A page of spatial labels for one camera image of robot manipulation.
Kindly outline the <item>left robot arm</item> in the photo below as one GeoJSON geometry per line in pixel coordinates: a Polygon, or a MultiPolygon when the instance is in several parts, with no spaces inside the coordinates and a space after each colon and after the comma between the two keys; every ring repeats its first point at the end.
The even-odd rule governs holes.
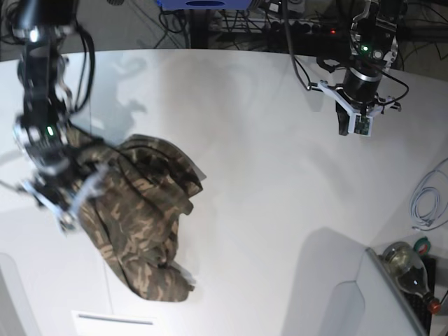
{"type": "Polygon", "coordinates": [[[325,80],[310,83],[335,101],[339,135],[357,134],[369,137],[374,118],[388,109],[401,110],[400,101],[409,85],[389,73],[398,56],[396,32],[403,1],[366,1],[363,10],[351,19],[348,30],[350,58],[341,83],[330,85],[325,80]],[[382,78],[404,87],[398,97],[380,97],[382,78]]]}

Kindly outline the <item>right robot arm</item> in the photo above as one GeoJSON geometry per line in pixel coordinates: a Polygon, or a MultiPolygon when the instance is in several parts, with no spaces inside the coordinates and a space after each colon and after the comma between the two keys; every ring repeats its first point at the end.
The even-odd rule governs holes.
{"type": "Polygon", "coordinates": [[[63,233],[81,230],[81,207],[101,195],[106,164],[81,162],[82,154],[102,144],[97,136],[76,135],[71,117],[89,102],[95,74],[91,35],[78,24],[77,1],[19,1],[10,30],[24,49],[17,77],[24,89],[22,113],[13,137],[30,161],[34,175],[17,191],[31,195],[49,210],[63,233]],[[83,68],[89,71],[85,97],[74,99],[64,82],[68,60],[60,44],[77,34],[84,47],[83,68]]]}

